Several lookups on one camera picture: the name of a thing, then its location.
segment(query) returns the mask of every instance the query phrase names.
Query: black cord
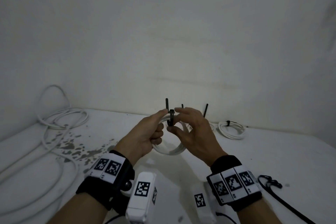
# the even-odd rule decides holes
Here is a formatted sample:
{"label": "black cord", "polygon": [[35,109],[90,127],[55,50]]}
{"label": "black cord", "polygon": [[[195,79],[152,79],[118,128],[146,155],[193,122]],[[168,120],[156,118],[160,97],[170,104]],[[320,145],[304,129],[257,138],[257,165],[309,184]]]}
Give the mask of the black cord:
{"label": "black cord", "polygon": [[[260,181],[260,178],[267,179],[266,186]],[[282,203],[285,207],[287,207],[292,213],[294,213],[297,217],[299,217],[301,220],[305,221],[308,224],[316,224],[306,216],[304,216],[302,213],[300,213],[298,210],[287,204],[285,201],[283,201],[278,195],[276,195],[273,190],[271,189],[271,186],[275,186],[278,188],[282,188],[282,185],[277,181],[273,180],[271,176],[268,175],[259,175],[258,182],[262,186],[264,190],[266,190],[272,197],[274,197],[276,200],[278,200],[280,203]]]}
{"label": "black cord", "polygon": [[109,224],[111,221],[113,221],[113,220],[115,220],[115,219],[117,219],[117,218],[119,218],[119,217],[121,217],[121,216],[124,216],[124,215],[120,215],[120,214],[118,214],[117,216],[114,216],[114,217],[112,217],[111,219],[109,219],[107,222],[105,222],[104,224]]}
{"label": "black cord", "polygon": [[228,215],[226,215],[226,214],[224,214],[224,213],[216,212],[216,215],[217,215],[217,216],[224,216],[224,217],[228,218],[230,221],[232,221],[233,224],[237,224],[231,217],[229,217]]}

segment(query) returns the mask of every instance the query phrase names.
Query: qr code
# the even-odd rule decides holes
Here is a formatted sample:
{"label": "qr code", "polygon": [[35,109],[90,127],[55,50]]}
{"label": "qr code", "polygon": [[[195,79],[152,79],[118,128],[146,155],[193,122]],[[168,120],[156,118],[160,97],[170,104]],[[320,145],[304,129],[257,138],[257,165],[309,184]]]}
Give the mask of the qr code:
{"label": "qr code", "polygon": [[222,182],[222,181],[215,182],[213,184],[213,186],[215,187],[218,196],[225,196],[225,195],[229,194],[228,190],[226,189],[226,187],[224,185],[224,182]]}
{"label": "qr code", "polygon": [[203,207],[205,206],[205,201],[204,201],[204,197],[203,197],[203,194],[197,194],[197,195],[194,195],[195,197],[195,200],[196,200],[196,206],[197,207]]}
{"label": "qr code", "polygon": [[245,186],[250,186],[254,184],[254,181],[252,180],[251,176],[249,175],[247,171],[239,173],[239,176],[241,180],[243,181],[243,183],[245,184]]}
{"label": "qr code", "polygon": [[106,166],[108,161],[109,161],[109,159],[107,159],[107,158],[101,158],[98,161],[97,165],[94,167],[94,169],[95,170],[100,170],[100,171],[104,170],[104,167]]}
{"label": "qr code", "polygon": [[153,197],[152,197],[152,202],[153,202],[154,205],[155,205],[157,193],[158,193],[158,191],[156,190],[156,187],[154,187],[154,192],[153,192]]}
{"label": "qr code", "polygon": [[108,173],[113,176],[117,176],[120,167],[121,167],[120,163],[111,160],[109,164],[107,165],[105,173]]}
{"label": "qr code", "polygon": [[148,195],[149,185],[149,182],[138,182],[134,195],[146,197]]}
{"label": "qr code", "polygon": [[236,189],[240,189],[243,187],[237,175],[231,175],[229,177],[226,177],[225,181],[229,185],[230,191],[235,191]]}

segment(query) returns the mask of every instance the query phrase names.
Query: loose white cable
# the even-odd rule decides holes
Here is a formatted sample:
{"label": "loose white cable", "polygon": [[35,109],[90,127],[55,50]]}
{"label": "loose white cable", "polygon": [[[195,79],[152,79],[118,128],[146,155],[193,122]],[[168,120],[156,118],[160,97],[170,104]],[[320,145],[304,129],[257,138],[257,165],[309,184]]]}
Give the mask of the loose white cable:
{"label": "loose white cable", "polygon": [[[167,120],[170,120],[170,114],[164,116],[160,120],[160,123],[165,122]],[[181,122],[181,121],[180,121],[180,123],[181,123],[181,125],[183,127],[183,131],[189,133],[187,125],[184,122]],[[156,150],[157,152],[159,152],[161,154],[165,154],[165,155],[178,155],[178,154],[181,154],[186,148],[183,146],[182,143],[180,143],[180,145],[177,148],[175,148],[174,150],[171,150],[171,151],[164,150],[160,146],[155,145],[155,144],[153,144],[153,149]]]}
{"label": "loose white cable", "polygon": [[233,135],[229,133],[228,123],[226,121],[218,123],[218,130],[223,136],[229,139],[240,140],[245,137],[245,128],[243,125],[231,121],[229,126],[235,128],[238,131],[238,134]]}
{"label": "loose white cable", "polygon": [[[39,104],[40,104],[40,101],[42,100],[42,97],[44,96],[45,92],[49,88],[51,88],[51,87],[56,87],[56,88],[58,88],[63,93],[63,96],[65,97],[65,99],[66,99],[66,101],[68,103],[68,107],[65,108],[65,109],[62,109],[62,110],[58,110],[58,111],[54,112],[53,114],[51,114],[50,116],[48,116],[47,118],[42,119],[41,116],[38,113]],[[61,142],[61,140],[66,136],[66,134],[69,133],[70,129],[78,127],[78,126],[86,123],[86,121],[88,120],[88,114],[87,114],[87,112],[85,110],[81,109],[81,108],[72,108],[71,104],[69,102],[69,99],[67,98],[64,90],[60,86],[58,86],[58,85],[50,85],[50,86],[48,86],[47,88],[44,89],[44,91],[42,92],[42,94],[41,94],[41,96],[39,98],[38,105],[36,107],[36,111],[35,112],[36,112],[37,118],[40,121],[40,123],[46,125],[46,129],[45,129],[43,137],[41,139],[41,143],[46,148],[47,151],[44,152],[43,154],[37,156],[36,158],[30,160],[24,166],[19,167],[16,170],[11,170],[11,172],[9,172],[10,171],[9,167],[11,167],[14,163],[20,161],[22,158],[24,158],[25,156],[27,156],[27,154],[25,154],[25,155],[21,156],[19,159],[15,160],[8,167],[6,167],[2,172],[0,172],[0,174],[5,173],[5,171],[7,171],[9,173],[9,175],[5,176],[3,179],[0,180],[0,184],[2,184],[6,179],[10,178],[14,174],[18,173],[24,167],[27,167],[32,162],[34,162],[34,161],[42,158],[43,156],[45,156],[46,154],[48,154],[50,152],[52,152],[52,153],[54,153],[54,154],[56,154],[56,155],[58,155],[60,157],[63,157],[63,158],[66,158],[66,159],[70,160],[74,164],[74,166],[75,166],[74,176],[71,179],[71,181],[69,182],[69,184],[65,188],[63,188],[63,190],[60,193],[58,193],[58,195],[57,195],[56,198],[50,200],[48,197],[45,197],[48,194],[48,192],[50,192],[55,187],[55,185],[58,183],[58,181],[60,180],[60,178],[62,176],[62,173],[63,173],[63,163],[61,163],[59,161],[59,159],[57,159],[57,162],[60,164],[60,169],[61,170],[59,172],[59,175],[58,175],[56,181],[53,182],[53,184],[49,187],[48,190],[46,190],[46,191],[42,192],[41,194],[35,196],[33,198],[33,200],[31,200],[30,202],[28,202],[28,203],[26,203],[24,205],[17,205],[16,207],[14,207],[12,209],[9,209],[9,210],[6,210],[4,212],[1,212],[0,213],[0,220],[1,220],[0,222],[2,222],[2,223],[8,223],[8,224],[11,223],[11,224],[14,224],[14,223],[17,223],[17,222],[22,222],[23,220],[26,220],[27,218],[30,218],[31,216],[39,213],[40,211],[42,211],[45,208],[47,208],[48,206],[50,206],[56,200],[58,200],[59,198],[61,198],[63,196],[63,194],[66,192],[66,190],[69,187],[71,187],[71,185],[75,181],[75,178],[77,177],[77,174],[78,174],[78,171],[79,171],[78,164],[72,158],[69,158],[68,156],[66,156],[64,154],[61,154],[61,153],[57,152],[57,150],[55,148]],[[63,126],[63,125],[60,125],[59,123],[57,123],[58,120],[61,119],[62,117],[66,116],[66,115],[69,115],[69,114],[73,114],[73,113],[78,113],[79,117],[78,117],[78,119],[74,120],[69,126]],[[53,116],[55,116],[54,120],[52,120],[51,123],[48,123],[47,120],[49,118],[53,117]],[[62,136],[51,147],[49,147],[46,144],[46,142],[45,142],[45,139],[47,137],[48,128],[55,129],[55,130],[65,130],[65,132],[62,134]],[[43,205],[43,207],[42,208],[36,208],[36,207],[34,207],[34,205],[32,205],[32,204],[35,203],[36,201],[40,201],[40,205]],[[12,212],[14,212],[14,211],[21,210],[21,209],[23,209],[22,210],[23,213],[20,214],[20,219],[16,219],[16,220],[13,221],[13,219],[9,216],[9,214],[12,213]]]}

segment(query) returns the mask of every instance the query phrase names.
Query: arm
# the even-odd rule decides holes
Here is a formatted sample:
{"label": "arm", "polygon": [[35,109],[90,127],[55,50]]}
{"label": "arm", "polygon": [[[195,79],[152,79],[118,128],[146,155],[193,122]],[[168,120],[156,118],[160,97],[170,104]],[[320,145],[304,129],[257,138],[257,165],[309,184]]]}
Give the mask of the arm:
{"label": "arm", "polygon": [[[189,123],[191,132],[187,133],[178,127],[168,127],[191,154],[203,160],[209,167],[221,156],[228,155],[216,140],[208,120],[203,118],[200,111],[193,108],[175,108],[180,114],[174,118],[174,123],[182,121]],[[241,224],[281,224],[267,203],[260,199],[237,212]]]}
{"label": "arm", "polygon": [[[161,118],[168,113],[163,109],[143,118],[119,143],[114,150],[123,154],[132,164],[152,150],[153,144],[162,142]],[[107,209],[87,193],[73,196],[47,224],[102,224]]]}

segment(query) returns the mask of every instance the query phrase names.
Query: white wall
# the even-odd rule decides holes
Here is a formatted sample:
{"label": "white wall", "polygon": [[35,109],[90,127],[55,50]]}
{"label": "white wall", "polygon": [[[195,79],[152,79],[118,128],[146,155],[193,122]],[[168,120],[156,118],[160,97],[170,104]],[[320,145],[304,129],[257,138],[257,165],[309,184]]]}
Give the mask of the white wall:
{"label": "white wall", "polygon": [[51,83],[74,105],[314,134],[336,146],[335,0],[1,0],[1,124]]}

